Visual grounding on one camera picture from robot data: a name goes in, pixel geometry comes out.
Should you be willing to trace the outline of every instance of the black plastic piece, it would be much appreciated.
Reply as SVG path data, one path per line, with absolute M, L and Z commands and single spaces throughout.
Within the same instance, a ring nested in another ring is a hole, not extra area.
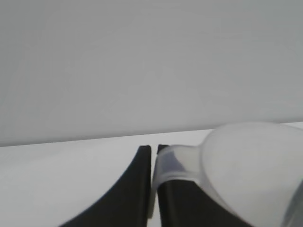
M 158 153 L 167 145 L 159 145 Z M 232 215 L 194 182 L 167 181 L 158 188 L 162 227 L 252 227 Z
M 91 207 L 61 227 L 146 227 L 151 189 L 151 153 L 150 146 L 139 147 L 131 164 L 113 187 Z

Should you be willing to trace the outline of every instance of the black curved edge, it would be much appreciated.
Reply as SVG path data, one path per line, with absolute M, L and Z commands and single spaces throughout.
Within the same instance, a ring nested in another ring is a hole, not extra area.
M 165 147 L 159 145 L 158 153 Z M 214 202 L 194 182 L 167 181 L 157 192 L 162 227 L 252 227 Z
M 151 153 L 150 146 L 140 146 L 113 187 L 91 207 L 60 227 L 146 227 Z

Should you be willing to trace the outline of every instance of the white table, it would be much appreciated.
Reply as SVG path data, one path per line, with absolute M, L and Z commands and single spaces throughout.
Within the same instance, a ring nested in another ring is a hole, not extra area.
M 288 123 L 303 128 L 303 122 Z M 197 145 L 211 130 L 0 147 L 0 226 L 56 227 L 100 198 L 140 145 Z M 149 227 L 160 227 L 158 204 Z

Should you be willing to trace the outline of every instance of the white wall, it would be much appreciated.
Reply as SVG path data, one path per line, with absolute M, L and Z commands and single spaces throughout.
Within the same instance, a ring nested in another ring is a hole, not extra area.
M 0 145 L 301 120 L 302 8 L 2 0 Z

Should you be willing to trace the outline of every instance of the translucent plastic object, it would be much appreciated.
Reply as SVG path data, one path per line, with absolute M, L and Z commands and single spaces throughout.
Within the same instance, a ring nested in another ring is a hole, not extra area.
M 303 130 L 249 122 L 211 132 L 197 147 L 174 145 L 157 157 L 152 191 L 194 181 L 254 227 L 303 226 Z

